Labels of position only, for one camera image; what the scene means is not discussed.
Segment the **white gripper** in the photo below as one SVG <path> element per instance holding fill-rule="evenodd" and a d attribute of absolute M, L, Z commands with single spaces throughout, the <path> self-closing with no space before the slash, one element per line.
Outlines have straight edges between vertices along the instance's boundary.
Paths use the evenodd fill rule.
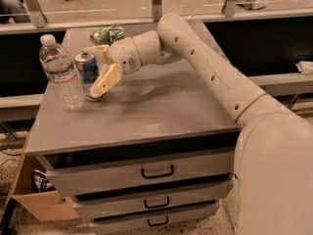
<path fill-rule="evenodd" d="M 100 75 L 90 87 L 92 96 L 101 96 L 118 84 L 123 73 L 130 74 L 141 69 L 141 60 L 132 38 L 126 37 L 115 41 L 111 46 L 98 45 L 86 47 L 85 50 L 93 54 L 98 66 L 103 66 Z"/>

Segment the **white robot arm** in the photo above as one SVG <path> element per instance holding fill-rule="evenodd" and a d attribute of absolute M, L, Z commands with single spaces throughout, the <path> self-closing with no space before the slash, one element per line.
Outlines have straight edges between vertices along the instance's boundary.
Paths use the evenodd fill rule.
<path fill-rule="evenodd" d="M 103 48 L 100 96 L 123 75 L 174 55 L 196 70 L 239 126 L 234 158 L 236 235 L 313 235 L 313 124 L 286 108 L 204 43 L 180 16 Z"/>

